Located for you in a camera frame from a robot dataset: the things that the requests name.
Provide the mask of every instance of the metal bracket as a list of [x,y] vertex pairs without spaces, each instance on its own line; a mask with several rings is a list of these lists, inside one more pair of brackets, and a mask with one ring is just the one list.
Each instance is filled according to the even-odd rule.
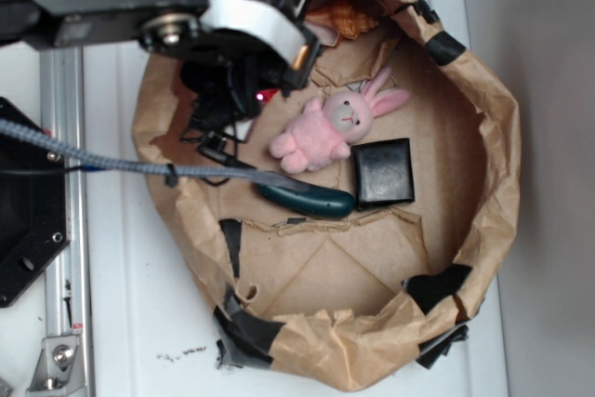
[[[0,117],[39,129],[7,99]],[[0,166],[53,170],[64,167],[54,152],[0,138]],[[64,175],[0,178],[0,308],[9,307],[68,244]]]
[[66,397],[85,385],[78,335],[44,338],[27,397]]
[[10,388],[10,386],[8,386],[8,383],[6,383],[2,378],[0,378],[0,397],[8,397],[10,395],[10,392],[12,392],[12,388]]

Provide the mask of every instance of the bunny ear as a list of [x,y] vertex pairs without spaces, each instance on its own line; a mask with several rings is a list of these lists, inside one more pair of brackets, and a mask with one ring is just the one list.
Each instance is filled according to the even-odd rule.
[[364,95],[366,101],[369,102],[370,99],[375,96],[378,90],[380,90],[380,88],[384,86],[384,83],[387,82],[389,76],[390,67],[385,67],[380,72],[378,72],[374,78],[365,83],[364,89],[362,90],[362,95]]
[[384,115],[392,112],[403,106],[411,96],[409,90],[402,88],[392,88],[376,95],[370,100],[370,106],[374,112],[374,116]]

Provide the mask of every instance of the orange object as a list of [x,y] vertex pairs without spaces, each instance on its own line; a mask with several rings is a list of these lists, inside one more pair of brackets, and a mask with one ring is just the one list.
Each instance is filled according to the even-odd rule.
[[330,4],[309,11],[306,21],[337,30],[346,39],[357,39],[360,34],[378,26],[376,18],[356,11],[348,0],[334,0]]

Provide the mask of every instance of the gray braided cable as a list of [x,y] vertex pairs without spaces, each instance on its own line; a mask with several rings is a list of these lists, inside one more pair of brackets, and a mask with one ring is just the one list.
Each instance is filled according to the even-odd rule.
[[[137,172],[149,176],[170,177],[172,175],[172,170],[168,165],[131,162],[127,160],[96,155],[82,149],[74,148],[74,146],[71,146],[70,144],[63,141],[53,139],[43,132],[39,132],[38,130],[2,118],[0,118],[0,134],[6,135],[7,137],[11,137],[13,139],[19,139],[48,151],[59,153],[65,157],[76,159],[84,165],[90,165],[95,168]],[[174,170],[175,174],[179,177],[189,177],[196,179],[208,177],[229,177],[234,179],[244,179],[262,185],[278,186],[280,188],[287,188],[290,190],[303,189],[303,186],[289,177],[276,172],[263,172],[258,171],[257,169],[176,165]]]

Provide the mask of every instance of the bunny face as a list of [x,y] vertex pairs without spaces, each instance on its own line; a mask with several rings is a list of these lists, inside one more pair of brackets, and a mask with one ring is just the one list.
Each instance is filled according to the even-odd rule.
[[340,92],[324,105],[324,115],[347,143],[362,139],[372,126],[372,109],[361,95]]

